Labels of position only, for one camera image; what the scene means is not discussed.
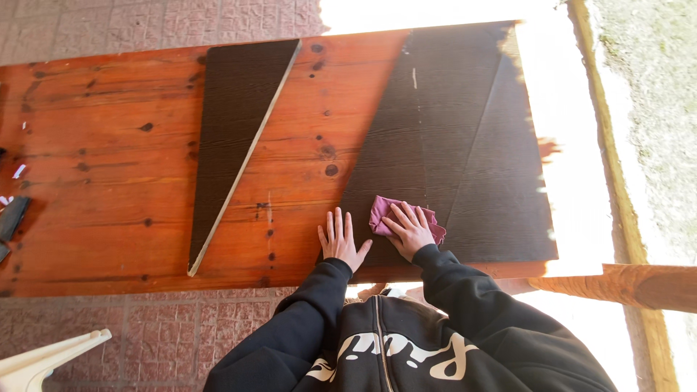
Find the pink cloth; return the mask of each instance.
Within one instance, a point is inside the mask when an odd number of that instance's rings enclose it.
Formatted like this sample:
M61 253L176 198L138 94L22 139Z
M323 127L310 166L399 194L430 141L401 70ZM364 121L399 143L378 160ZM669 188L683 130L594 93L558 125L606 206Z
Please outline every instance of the pink cloth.
M375 196L375 202L373 202L373 208L370 209L370 228L373 230L373 234L379 236L395 236L396 234L383 222L382 217L386 216L392 221L396 222L398 225L402 226L399 219L395 213L390 208L391 204L396 204L399 209L401 209L401 202L395 199L386 199L382 196ZM416 213L415 206L409 206L414 213ZM424 211L426 220L429 222L429 229L431 230L431 235L434 237L436 245L443 243L443 238L445 237L445 228L438 226L438 221L436 221L436 213L425 208L421 208Z

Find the dark brown wooden board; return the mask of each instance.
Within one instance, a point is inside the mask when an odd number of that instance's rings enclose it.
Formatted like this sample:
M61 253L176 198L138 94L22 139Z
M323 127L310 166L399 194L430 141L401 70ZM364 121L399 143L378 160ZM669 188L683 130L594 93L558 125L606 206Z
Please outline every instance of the dark brown wooden board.
M461 262L557 259L514 22L412 30L340 206L364 265L406 261L368 225L375 195L436 212Z
M190 276L196 273L299 49L300 40L282 40L208 50Z

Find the hoodie sleeve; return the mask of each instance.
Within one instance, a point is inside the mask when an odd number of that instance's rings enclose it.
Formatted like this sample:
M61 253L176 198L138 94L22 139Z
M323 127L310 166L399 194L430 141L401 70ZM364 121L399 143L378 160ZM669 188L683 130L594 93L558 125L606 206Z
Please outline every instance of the hoodie sleeve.
M556 320L501 291L487 274L436 245L421 248L424 298L452 329L504 365L533 391L616 391L593 355Z
M266 324L233 348L208 374L204 392L290 391L334 333L353 276L342 260L318 264Z

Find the person's left hand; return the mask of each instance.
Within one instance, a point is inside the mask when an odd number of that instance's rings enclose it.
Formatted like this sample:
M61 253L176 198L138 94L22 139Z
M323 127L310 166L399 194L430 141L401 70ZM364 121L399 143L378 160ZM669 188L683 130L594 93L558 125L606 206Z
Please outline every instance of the person's left hand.
M353 225L351 224L351 214L346 213L346 229L342 222L342 209L337 207L336 221L332 215L332 211L327 212L327 237L324 236L322 226L317 226L319 234L319 242L322 244L322 253L325 259L336 257L342 260L353 272L356 272L358 267L363 264L365 255L368 254L372 240L367 240L363 243L360 249L355 251L355 243L353 242Z

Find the wooden table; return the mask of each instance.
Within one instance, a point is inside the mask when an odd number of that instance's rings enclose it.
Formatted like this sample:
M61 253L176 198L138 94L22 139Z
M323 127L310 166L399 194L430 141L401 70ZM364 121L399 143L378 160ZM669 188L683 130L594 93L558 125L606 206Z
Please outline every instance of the wooden table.
M407 34L303 38L194 278L186 266L208 47L0 67L0 195L33 198L0 263L0 295L300 284ZM554 148L541 146L549 159ZM10 179L20 164L22 178ZM548 261L474 266L497 278L578 274L550 274ZM600 261L585 269L595 270ZM363 268L355 281L419 274Z

